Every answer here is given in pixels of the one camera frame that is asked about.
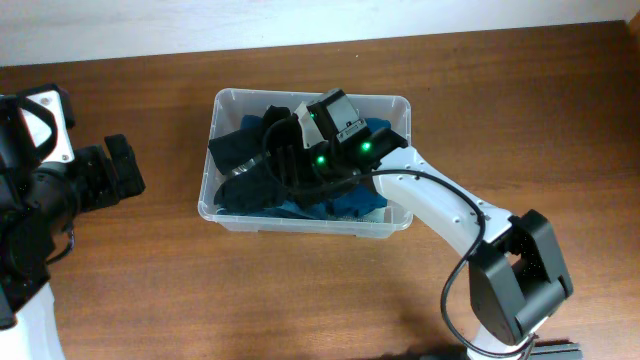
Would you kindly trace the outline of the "black taped shirt bundle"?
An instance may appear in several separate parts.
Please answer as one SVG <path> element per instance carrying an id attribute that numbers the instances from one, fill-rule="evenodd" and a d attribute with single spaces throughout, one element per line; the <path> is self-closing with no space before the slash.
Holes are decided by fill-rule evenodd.
<path id="1" fill-rule="evenodd" d="M 302 206 L 320 202 L 317 193 L 303 193 L 318 183 L 311 152 L 302 145 L 302 134 L 295 113 L 286 107 L 270 106 L 263 116 L 260 150 L 267 178 L 275 186 L 276 198 L 287 196 Z"/>

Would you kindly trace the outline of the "black taped cloth bundle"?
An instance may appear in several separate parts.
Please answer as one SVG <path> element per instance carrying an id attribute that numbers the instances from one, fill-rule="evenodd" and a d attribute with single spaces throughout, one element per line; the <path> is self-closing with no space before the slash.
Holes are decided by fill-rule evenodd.
<path id="1" fill-rule="evenodd" d="M 280 207 L 287 198 L 286 189 L 267 170 L 263 135 L 261 127 L 247 127 L 208 143 L 215 167 L 225 177 L 214 195 L 214 204 L 226 212 L 256 213 Z"/>

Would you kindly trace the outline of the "dark blue jeans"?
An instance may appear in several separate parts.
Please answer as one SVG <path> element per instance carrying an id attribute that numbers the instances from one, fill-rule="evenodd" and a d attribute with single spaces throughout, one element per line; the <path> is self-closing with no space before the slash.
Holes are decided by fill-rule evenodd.
<path id="1" fill-rule="evenodd" d="M 241 125 L 240 125 L 240 129 L 243 128 L 247 128 L 247 127 L 254 127 L 254 126 L 259 126 L 262 128 L 262 121 L 263 121 L 263 116 L 256 116 L 256 115 L 245 115 L 242 117 L 241 120 Z M 241 215 L 241 214 L 235 214 L 235 213 L 229 213 L 226 212 L 224 209 L 222 209 L 220 206 L 218 206 L 220 208 L 220 210 L 222 210 L 222 212 L 226 213 L 226 214 L 234 214 L 234 215 Z M 304 209 L 308 207 L 308 206 L 302 206 L 300 203 L 296 202 L 295 200 L 291 200 L 288 197 L 286 198 L 285 202 L 280 206 L 280 207 L 276 207 L 276 208 L 268 208 L 268 209 L 264 209 L 260 212 L 256 212 L 256 213 L 251 213 L 251 214 L 246 214 L 247 216 L 261 216 L 261 217 L 293 217 L 293 218 L 305 218 L 306 215 L 304 213 Z"/>

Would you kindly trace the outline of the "blue taped shirt bundle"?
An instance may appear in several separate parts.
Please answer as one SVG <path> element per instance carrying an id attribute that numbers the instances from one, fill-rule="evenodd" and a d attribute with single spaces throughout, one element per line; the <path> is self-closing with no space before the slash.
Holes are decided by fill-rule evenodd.
<path id="1" fill-rule="evenodd" d="M 371 135 L 382 128 L 391 128 L 391 123 L 388 120 L 366 118 L 365 121 Z M 337 140 L 330 144 L 332 156 L 337 155 L 339 150 Z M 359 157 L 370 155 L 374 147 L 373 140 L 362 140 L 355 145 L 356 155 Z M 323 202 L 325 217 L 363 218 L 370 212 L 387 206 L 387 200 L 384 197 L 377 194 L 375 190 L 372 192 L 362 183 L 354 184 L 348 190 L 346 193 L 333 194 L 331 198 Z"/>

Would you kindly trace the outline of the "light blue jeans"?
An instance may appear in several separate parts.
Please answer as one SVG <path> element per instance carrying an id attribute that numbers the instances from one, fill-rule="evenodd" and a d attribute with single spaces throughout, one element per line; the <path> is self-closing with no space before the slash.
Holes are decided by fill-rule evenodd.
<path id="1" fill-rule="evenodd" d="M 348 222 L 366 222 L 366 223 L 384 223 L 386 207 L 377 208 L 371 212 L 362 216 L 340 216 L 336 217 L 335 221 L 348 221 Z"/>

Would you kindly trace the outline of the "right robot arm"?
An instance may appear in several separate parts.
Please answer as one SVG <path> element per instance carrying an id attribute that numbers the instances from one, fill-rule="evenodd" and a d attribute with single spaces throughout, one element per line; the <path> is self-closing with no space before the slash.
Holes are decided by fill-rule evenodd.
<path id="1" fill-rule="evenodd" d="M 288 119 L 300 148 L 263 137 L 266 169 L 307 201 L 369 181 L 417 216 L 460 256 L 440 295 L 463 359 L 579 359 L 574 343 L 540 344 L 536 332 L 573 293 L 551 222 L 522 216 L 473 195 L 431 166 L 389 128 L 371 131 L 349 97 L 332 89 Z"/>

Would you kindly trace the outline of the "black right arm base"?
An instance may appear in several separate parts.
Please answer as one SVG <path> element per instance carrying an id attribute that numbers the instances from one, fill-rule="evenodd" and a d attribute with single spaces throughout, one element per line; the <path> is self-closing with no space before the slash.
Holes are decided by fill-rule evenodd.
<path id="1" fill-rule="evenodd" d="M 452 347 L 449 350 L 441 350 L 418 356 L 419 360 L 468 360 L 466 351 L 460 347 Z M 578 343 L 537 343 L 529 360 L 584 360 L 583 351 Z"/>

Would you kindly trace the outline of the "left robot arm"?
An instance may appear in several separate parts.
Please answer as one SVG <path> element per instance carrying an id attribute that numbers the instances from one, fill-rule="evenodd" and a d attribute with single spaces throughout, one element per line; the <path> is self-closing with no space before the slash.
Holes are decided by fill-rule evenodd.
<path id="1" fill-rule="evenodd" d="M 141 195 L 122 134 L 76 149 L 69 94 L 55 84 L 1 98 L 1 356 L 61 359 L 51 265 L 75 246 L 77 216 Z"/>

